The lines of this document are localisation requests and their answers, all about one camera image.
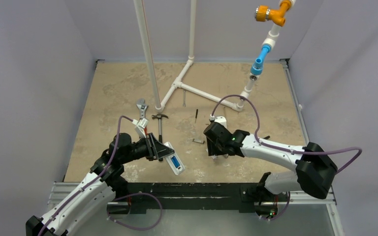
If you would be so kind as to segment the blue battery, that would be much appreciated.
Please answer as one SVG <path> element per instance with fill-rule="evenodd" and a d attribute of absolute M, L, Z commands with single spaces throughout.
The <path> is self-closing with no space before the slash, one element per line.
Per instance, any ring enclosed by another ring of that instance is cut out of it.
<path fill-rule="evenodd" d="M 173 165 L 174 165 L 176 168 L 178 168 L 178 167 L 180 166 L 179 161 L 176 159 L 175 156 L 172 156 L 170 159 L 171 159 Z"/>
<path fill-rule="evenodd" d="M 177 169 L 179 169 L 180 166 L 181 166 L 179 160 L 178 160 L 175 156 L 171 157 L 171 160 L 172 160 L 174 166 L 175 166 Z"/>

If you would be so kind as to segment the white remote control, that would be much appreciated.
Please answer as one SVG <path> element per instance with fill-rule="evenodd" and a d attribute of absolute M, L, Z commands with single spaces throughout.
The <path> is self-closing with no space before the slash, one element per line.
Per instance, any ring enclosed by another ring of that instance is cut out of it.
<path fill-rule="evenodd" d="M 164 160 L 169 164 L 171 170 L 176 176 L 182 174 L 186 168 L 179 158 L 178 154 L 176 153 L 175 149 L 173 148 L 172 144 L 170 142 L 165 142 L 164 145 L 173 150 L 173 153 L 166 156 Z"/>

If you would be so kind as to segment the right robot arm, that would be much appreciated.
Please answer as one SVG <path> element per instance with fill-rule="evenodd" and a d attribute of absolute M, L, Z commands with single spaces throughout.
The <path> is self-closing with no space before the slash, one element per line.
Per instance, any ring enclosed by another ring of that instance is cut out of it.
<path fill-rule="evenodd" d="M 316 143 L 309 142 L 303 147 L 258 140 L 247 131 L 231 133 L 217 122 L 211 122 L 203 134 L 207 139 L 209 156 L 227 154 L 257 158 L 287 169 L 262 178 L 256 192 L 263 200 L 290 191 L 303 191 L 314 198 L 325 199 L 338 170 L 328 153 Z"/>

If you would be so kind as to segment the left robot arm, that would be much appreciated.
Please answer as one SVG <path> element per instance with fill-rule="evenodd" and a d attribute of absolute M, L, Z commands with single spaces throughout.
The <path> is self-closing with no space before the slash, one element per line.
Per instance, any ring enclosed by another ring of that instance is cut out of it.
<path fill-rule="evenodd" d="M 127 133 L 114 136 L 109 148 L 97 159 L 81 182 L 56 206 L 41 217 L 32 216 L 26 222 L 28 236 L 71 236 L 99 208 L 111 201 L 134 196 L 122 177 L 126 163 L 146 158 L 165 160 L 179 175 L 185 168 L 169 142 L 161 143 L 151 133 L 133 142 Z"/>

